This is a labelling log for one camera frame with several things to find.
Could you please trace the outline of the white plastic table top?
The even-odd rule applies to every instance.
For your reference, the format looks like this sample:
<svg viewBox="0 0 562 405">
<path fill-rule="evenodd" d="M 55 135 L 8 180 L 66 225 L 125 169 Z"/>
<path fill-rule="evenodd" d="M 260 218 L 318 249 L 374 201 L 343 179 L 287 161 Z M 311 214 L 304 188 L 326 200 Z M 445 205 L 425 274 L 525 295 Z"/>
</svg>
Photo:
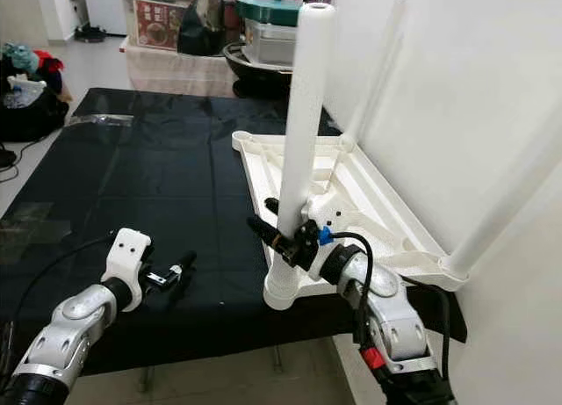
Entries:
<svg viewBox="0 0 562 405">
<path fill-rule="evenodd" d="M 439 247 L 365 152 L 359 147 L 345 151 L 341 141 L 341 136 L 318 136 L 314 147 L 310 197 L 325 192 L 342 196 L 340 212 L 330 221 L 332 231 L 366 237 L 378 264 L 402 276 L 450 292 L 460 289 L 465 281 L 454 279 L 447 271 L 449 253 Z M 277 197 L 277 158 L 284 152 L 284 136 L 236 131 L 232 144 L 241 155 L 254 212 L 276 225 L 277 216 L 263 201 Z"/>
</svg>

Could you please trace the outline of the black tablecloth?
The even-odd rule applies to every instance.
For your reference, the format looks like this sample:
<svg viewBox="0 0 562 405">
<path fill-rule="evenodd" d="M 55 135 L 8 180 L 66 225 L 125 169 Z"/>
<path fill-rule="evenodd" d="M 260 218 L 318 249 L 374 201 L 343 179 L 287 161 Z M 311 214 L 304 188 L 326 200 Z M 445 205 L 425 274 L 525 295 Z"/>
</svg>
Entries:
<svg viewBox="0 0 562 405">
<path fill-rule="evenodd" d="M 351 338 L 353 310 L 336 293 L 286 310 L 263 301 L 264 247 L 246 219 L 254 212 L 233 132 L 281 134 L 277 101 L 205 98 L 93 88 L 76 108 L 130 113 L 131 127 L 64 127 L 5 209 L 53 203 L 72 221 L 56 244 L 32 244 L 1 264 L 3 339 L 18 360 L 65 298 L 100 280 L 118 228 L 151 237 L 151 261 L 165 269 L 198 254 L 184 297 L 165 295 L 118 317 L 88 354 L 84 374 L 208 359 L 329 336 Z"/>
</svg>

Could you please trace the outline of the black wok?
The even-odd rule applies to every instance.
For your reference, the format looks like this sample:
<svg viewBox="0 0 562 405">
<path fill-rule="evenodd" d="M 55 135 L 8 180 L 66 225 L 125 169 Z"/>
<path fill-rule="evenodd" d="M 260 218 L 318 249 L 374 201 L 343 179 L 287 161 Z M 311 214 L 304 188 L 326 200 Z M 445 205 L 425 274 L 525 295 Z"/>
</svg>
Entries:
<svg viewBox="0 0 562 405">
<path fill-rule="evenodd" d="M 237 98 L 286 100 L 292 87 L 290 65 L 252 62 L 242 52 L 244 42 L 230 43 L 221 54 L 235 75 L 233 92 Z"/>
</svg>

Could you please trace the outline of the clear plastic storage box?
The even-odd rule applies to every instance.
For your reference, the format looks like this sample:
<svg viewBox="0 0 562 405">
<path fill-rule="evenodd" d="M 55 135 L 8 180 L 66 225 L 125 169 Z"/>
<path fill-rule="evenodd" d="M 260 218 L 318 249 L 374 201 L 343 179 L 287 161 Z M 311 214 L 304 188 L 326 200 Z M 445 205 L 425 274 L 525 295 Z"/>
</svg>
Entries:
<svg viewBox="0 0 562 405">
<path fill-rule="evenodd" d="M 298 29 L 244 19 L 245 47 L 242 54 L 249 62 L 292 67 Z"/>
</svg>

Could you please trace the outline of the beige cloth covered bench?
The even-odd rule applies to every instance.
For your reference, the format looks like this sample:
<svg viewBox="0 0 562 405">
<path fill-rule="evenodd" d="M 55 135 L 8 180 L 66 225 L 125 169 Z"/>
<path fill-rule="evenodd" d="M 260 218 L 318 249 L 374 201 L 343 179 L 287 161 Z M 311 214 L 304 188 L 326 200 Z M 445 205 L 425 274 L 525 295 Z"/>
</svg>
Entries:
<svg viewBox="0 0 562 405">
<path fill-rule="evenodd" d="M 121 49 L 135 90 L 233 98 L 235 75 L 222 57 L 194 56 L 125 44 Z"/>
</svg>

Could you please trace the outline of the black bag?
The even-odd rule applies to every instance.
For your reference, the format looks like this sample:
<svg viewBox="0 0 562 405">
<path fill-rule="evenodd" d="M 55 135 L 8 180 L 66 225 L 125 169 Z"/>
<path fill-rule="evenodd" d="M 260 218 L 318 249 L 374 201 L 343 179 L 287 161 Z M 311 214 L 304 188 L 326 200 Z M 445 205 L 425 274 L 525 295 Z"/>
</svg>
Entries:
<svg viewBox="0 0 562 405">
<path fill-rule="evenodd" d="M 192 0 L 177 35 L 177 52 L 216 56 L 227 44 L 224 0 Z"/>
</svg>

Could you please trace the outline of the green pot with lid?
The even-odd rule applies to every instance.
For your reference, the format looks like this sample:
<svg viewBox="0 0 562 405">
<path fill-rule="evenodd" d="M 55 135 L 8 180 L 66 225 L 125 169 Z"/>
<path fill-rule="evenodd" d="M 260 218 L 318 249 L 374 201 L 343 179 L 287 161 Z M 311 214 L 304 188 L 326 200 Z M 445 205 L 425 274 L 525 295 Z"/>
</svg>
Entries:
<svg viewBox="0 0 562 405">
<path fill-rule="evenodd" d="M 302 4 L 299 0 L 236 0 L 235 6 L 241 18 L 262 24 L 296 27 Z"/>
</svg>

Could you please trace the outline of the black folding chair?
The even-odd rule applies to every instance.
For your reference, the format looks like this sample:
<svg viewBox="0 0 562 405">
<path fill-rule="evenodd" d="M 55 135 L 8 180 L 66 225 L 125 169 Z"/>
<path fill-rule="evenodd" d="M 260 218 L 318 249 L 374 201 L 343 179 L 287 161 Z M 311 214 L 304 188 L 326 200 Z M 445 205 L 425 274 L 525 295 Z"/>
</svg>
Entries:
<svg viewBox="0 0 562 405">
<path fill-rule="evenodd" d="M 60 128 L 68 112 L 68 103 L 59 99 L 59 93 L 45 88 L 39 100 L 26 108 L 9 109 L 3 105 L 5 93 L 11 92 L 7 78 L 3 80 L 0 104 L 0 141 L 35 141 Z"/>
</svg>

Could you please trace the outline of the red printed carton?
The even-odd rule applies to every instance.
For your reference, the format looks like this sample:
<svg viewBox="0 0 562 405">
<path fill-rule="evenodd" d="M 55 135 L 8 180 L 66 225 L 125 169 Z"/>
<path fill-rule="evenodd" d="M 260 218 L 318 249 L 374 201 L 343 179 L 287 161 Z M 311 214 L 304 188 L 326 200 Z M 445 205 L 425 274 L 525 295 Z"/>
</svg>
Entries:
<svg viewBox="0 0 562 405">
<path fill-rule="evenodd" d="M 132 0 L 135 44 L 153 50 L 177 51 L 181 24 L 188 4 Z"/>
</svg>

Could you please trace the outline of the white plastic bag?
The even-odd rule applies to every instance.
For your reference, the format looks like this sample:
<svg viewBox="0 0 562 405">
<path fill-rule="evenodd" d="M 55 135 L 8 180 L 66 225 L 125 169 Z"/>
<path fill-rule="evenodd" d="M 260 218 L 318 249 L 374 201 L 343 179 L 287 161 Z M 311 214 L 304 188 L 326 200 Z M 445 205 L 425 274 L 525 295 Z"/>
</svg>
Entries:
<svg viewBox="0 0 562 405">
<path fill-rule="evenodd" d="M 31 106 L 36 100 L 43 96 L 47 84 L 44 81 L 32 81 L 20 78 L 20 76 L 8 76 L 8 84 L 11 92 L 5 93 L 3 105 L 9 109 L 21 109 Z"/>
</svg>

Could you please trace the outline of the red stuffed toy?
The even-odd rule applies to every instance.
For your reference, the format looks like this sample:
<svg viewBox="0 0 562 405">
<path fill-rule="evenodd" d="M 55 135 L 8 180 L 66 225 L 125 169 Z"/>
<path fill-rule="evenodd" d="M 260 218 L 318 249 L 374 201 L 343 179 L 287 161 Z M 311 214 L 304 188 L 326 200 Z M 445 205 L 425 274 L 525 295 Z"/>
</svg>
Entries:
<svg viewBox="0 0 562 405">
<path fill-rule="evenodd" d="M 53 57 L 48 51 L 35 50 L 33 52 L 37 59 L 39 59 L 39 67 L 36 72 L 40 73 L 40 75 L 45 75 L 45 73 L 61 73 L 65 69 L 64 63 Z"/>
</svg>

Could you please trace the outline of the dark green slippers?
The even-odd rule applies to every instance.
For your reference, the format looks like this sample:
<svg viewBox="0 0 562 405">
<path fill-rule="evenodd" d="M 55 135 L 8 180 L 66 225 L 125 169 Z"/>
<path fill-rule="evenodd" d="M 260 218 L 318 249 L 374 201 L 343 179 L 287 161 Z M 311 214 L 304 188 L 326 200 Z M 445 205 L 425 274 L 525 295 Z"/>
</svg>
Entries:
<svg viewBox="0 0 562 405">
<path fill-rule="evenodd" d="M 92 24 L 85 24 L 74 29 L 73 37 L 76 42 L 100 43 L 104 42 L 107 33 L 104 28 Z"/>
</svg>

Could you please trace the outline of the green stuffed toy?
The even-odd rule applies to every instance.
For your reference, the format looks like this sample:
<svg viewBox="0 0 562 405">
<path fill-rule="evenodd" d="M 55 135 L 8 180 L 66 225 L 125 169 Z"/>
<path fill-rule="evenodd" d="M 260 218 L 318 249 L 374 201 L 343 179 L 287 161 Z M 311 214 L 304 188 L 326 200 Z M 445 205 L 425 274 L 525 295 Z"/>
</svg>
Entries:
<svg viewBox="0 0 562 405">
<path fill-rule="evenodd" d="M 28 73 L 28 75 L 35 75 L 40 67 L 40 57 L 27 45 L 5 42 L 3 57 L 11 63 L 13 68 Z"/>
</svg>

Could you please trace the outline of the white fridge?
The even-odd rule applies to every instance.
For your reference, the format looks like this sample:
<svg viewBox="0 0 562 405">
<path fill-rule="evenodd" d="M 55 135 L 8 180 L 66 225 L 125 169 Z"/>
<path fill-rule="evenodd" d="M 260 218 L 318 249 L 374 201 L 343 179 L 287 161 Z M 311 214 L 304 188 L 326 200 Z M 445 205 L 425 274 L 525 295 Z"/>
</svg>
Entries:
<svg viewBox="0 0 562 405">
<path fill-rule="evenodd" d="M 109 34 L 126 35 L 127 17 L 124 0 L 85 0 L 89 22 Z"/>
</svg>

